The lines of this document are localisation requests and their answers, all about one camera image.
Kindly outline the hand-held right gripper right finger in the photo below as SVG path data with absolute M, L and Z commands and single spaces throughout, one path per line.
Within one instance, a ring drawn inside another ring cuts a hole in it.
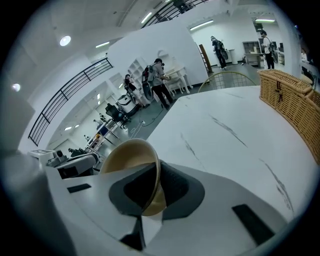
M 219 175 L 162 163 L 160 184 L 166 209 L 149 244 L 154 256 L 238 256 L 288 224 L 270 204 Z

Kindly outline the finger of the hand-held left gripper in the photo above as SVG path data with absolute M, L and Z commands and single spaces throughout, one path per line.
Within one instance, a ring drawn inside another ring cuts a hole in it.
M 62 179 L 92 176 L 99 158 L 95 153 L 81 154 L 69 158 L 56 167 Z

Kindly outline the white cooler box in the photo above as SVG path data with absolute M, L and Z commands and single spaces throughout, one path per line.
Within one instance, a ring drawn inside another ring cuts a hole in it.
M 117 99 L 116 105 L 118 109 L 128 117 L 133 116 L 138 110 L 138 106 L 133 102 L 131 97 L 128 96 L 127 94 L 121 95 Z

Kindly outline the white vanity desk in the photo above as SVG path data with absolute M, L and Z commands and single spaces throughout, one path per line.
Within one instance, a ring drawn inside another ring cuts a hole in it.
M 172 96 L 177 94 L 176 90 L 179 90 L 181 94 L 184 92 L 187 94 L 191 93 L 189 89 L 192 89 L 193 86 L 190 85 L 188 81 L 188 75 L 184 66 L 179 66 L 169 70 L 165 73 L 165 76 L 170 78 L 170 80 L 165 82 L 165 86 Z

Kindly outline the white round pedestal table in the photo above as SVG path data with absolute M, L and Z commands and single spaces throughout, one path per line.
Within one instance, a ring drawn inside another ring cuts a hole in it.
M 226 49 L 225 50 L 228 56 L 227 63 L 232 63 L 233 65 L 236 65 L 238 61 L 235 57 L 235 50 L 234 49 Z

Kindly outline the woven wicker basket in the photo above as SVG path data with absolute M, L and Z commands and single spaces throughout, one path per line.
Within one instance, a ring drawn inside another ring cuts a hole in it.
M 266 69 L 257 73 L 259 98 L 291 124 L 320 165 L 320 93 L 307 82 L 281 70 Z

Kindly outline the white open shelf unit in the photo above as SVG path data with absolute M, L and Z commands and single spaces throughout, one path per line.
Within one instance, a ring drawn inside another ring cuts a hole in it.
M 142 57 L 137 57 L 129 65 L 127 73 L 131 76 L 133 80 L 141 80 L 142 73 L 147 67 L 147 62 Z

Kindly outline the black balcony railing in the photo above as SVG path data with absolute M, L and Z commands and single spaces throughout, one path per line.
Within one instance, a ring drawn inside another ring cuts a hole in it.
M 52 123 L 54 117 L 61 108 L 73 97 L 80 89 L 93 79 L 102 75 L 114 66 L 110 63 L 107 57 L 93 63 L 81 72 L 77 73 L 68 82 L 66 82 L 48 101 L 28 134 L 28 139 L 38 146 L 45 131 Z
M 160 9 L 152 13 L 141 28 L 145 28 L 157 23 L 171 21 L 180 15 L 194 9 L 198 5 L 208 3 L 210 0 L 165 0 Z

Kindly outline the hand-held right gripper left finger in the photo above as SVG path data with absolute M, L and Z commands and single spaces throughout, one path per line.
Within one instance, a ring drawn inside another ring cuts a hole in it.
M 143 254 L 142 214 L 152 199 L 156 167 L 143 164 L 116 172 L 61 178 L 46 171 L 54 204 L 76 249 L 84 255 Z

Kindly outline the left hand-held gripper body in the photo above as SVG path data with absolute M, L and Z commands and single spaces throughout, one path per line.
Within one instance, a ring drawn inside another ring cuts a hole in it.
M 38 167 L 52 167 L 58 170 L 70 167 L 68 158 L 61 150 L 36 149 L 28 152 L 28 155 L 38 161 Z

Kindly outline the brown wooden rack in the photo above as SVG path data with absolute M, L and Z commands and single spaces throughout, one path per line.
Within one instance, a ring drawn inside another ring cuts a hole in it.
M 209 61 L 209 58 L 208 58 L 208 55 L 206 53 L 206 50 L 205 50 L 204 46 L 202 44 L 199 44 L 198 47 L 199 47 L 199 52 L 200 52 L 202 61 L 204 63 L 204 66 L 206 68 L 206 71 L 208 73 L 213 73 L 212 66 L 211 66 L 211 63 Z

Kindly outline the brown bowl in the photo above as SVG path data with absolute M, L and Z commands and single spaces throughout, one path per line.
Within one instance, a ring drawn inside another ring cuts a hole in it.
M 109 188 L 111 203 L 123 215 L 154 216 L 166 208 L 161 187 L 161 163 L 154 148 L 143 139 L 129 139 L 105 159 L 100 174 L 120 171 Z

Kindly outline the beige hutch desk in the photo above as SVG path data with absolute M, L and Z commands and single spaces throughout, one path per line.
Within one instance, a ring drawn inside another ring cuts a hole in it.
M 259 41 L 243 41 L 242 45 L 246 62 L 253 67 L 263 68 L 265 55 Z

